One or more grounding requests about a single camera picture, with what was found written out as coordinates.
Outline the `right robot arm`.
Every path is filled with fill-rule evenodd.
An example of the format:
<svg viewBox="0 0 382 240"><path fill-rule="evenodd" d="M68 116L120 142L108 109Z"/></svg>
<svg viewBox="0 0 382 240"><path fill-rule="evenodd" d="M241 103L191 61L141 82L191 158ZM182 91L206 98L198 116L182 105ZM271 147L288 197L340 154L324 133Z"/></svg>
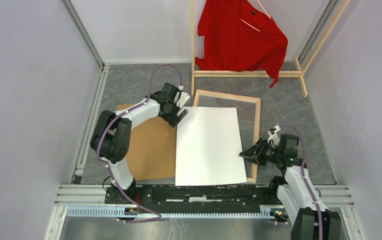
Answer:
<svg viewBox="0 0 382 240"><path fill-rule="evenodd" d="M281 171L269 183L268 199L283 204L292 229L292 240L339 240L341 217L324 204L310 180L303 158L298 157L300 138L283 133L278 143L260 138L252 147L239 153L244 160L259 166L273 163Z"/></svg>

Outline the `wooden picture frame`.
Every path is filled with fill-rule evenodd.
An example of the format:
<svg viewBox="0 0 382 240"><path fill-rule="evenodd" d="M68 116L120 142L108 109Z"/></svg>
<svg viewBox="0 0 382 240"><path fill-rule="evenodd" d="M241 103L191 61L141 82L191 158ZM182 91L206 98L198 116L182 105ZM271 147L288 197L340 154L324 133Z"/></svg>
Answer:
<svg viewBox="0 0 382 240"><path fill-rule="evenodd" d="M198 89L193 106L235 108L243 150L260 139L262 100L258 97Z"/></svg>

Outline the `printed photo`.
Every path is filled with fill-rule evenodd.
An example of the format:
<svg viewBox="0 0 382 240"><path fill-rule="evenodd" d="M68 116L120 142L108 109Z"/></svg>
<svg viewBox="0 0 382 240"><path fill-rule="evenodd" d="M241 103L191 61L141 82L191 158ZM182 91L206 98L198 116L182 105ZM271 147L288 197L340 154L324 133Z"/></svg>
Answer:
<svg viewBox="0 0 382 240"><path fill-rule="evenodd" d="M234 107L188 106L177 125L175 185L247 182L238 114Z"/></svg>

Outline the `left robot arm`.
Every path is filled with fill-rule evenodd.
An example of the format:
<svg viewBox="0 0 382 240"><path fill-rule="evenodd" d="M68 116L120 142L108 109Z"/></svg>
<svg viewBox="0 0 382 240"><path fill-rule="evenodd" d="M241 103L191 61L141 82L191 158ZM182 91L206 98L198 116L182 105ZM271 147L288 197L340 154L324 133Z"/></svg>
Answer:
<svg viewBox="0 0 382 240"><path fill-rule="evenodd" d="M124 204L136 198L136 190L131 187L135 179L126 160L132 130L155 118L176 128L188 114L184 105L190 98L182 86L165 83L161 90L145 96L140 102L120 111L104 110L98 117L90 147L108 169L113 185L118 188L116 196Z"/></svg>

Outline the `brown cardboard backing board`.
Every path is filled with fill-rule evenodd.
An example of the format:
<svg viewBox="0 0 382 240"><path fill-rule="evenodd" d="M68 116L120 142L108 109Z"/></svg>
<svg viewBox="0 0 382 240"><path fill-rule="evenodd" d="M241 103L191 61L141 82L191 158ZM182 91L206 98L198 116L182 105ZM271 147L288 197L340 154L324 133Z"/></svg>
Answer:
<svg viewBox="0 0 382 240"><path fill-rule="evenodd" d="M175 176L177 130L161 117L153 117L131 131L127 165L136 181Z"/></svg>

